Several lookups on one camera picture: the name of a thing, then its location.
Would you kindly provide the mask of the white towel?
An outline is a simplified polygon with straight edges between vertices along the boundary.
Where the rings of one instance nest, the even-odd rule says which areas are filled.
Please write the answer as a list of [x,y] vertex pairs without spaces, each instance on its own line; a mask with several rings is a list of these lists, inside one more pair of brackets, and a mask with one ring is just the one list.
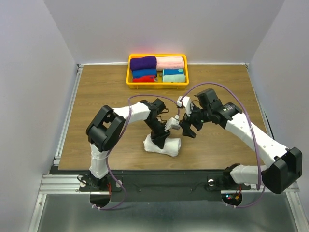
[[178,156],[181,145],[182,142],[180,138],[166,138],[163,148],[159,148],[152,142],[150,134],[148,134],[143,141],[144,150],[146,152],[168,155],[170,157]]

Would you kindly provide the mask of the purple towel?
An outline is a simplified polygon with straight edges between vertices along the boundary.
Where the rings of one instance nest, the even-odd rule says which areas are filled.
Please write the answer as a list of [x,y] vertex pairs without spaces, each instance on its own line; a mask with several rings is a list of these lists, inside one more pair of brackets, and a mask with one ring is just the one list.
[[130,60],[130,69],[132,71],[142,69],[155,69],[157,65],[156,56],[144,56],[140,58],[132,58]]

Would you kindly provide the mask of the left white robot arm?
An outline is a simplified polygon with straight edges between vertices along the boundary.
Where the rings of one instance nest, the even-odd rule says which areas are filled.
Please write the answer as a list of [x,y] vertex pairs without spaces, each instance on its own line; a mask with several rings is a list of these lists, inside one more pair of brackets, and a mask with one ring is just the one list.
[[83,182],[96,190],[103,190],[109,185],[106,177],[109,173],[107,158],[129,123],[144,121],[151,129],[145,143],[150,145],[152,152],[163,151],[170,131],[166,129],[167,122],[160,115],[167,112],[169,109],[160,99],[154,102],[141,100],[122,108],[103,106],[86,129],[91,147],[91,164],[88,178]]

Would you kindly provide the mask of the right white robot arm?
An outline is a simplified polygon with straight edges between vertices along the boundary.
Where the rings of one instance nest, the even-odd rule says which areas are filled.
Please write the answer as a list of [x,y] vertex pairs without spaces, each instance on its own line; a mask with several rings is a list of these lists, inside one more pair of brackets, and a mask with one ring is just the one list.
[[177,106],[186,110],[180,126],[183,136],[195,138],[203,124],[211,122],[241,139],[257,156],[255,166],[233,164],[225,169],[223,185],[232,189],[238,184],[264,185],[275,194],[281,194],[302,175],[302,152],[288,148],[254,125],[243,108],[232,102],[222,104],[214,89],[196,94],[199,106],[190,97],[180,96]]

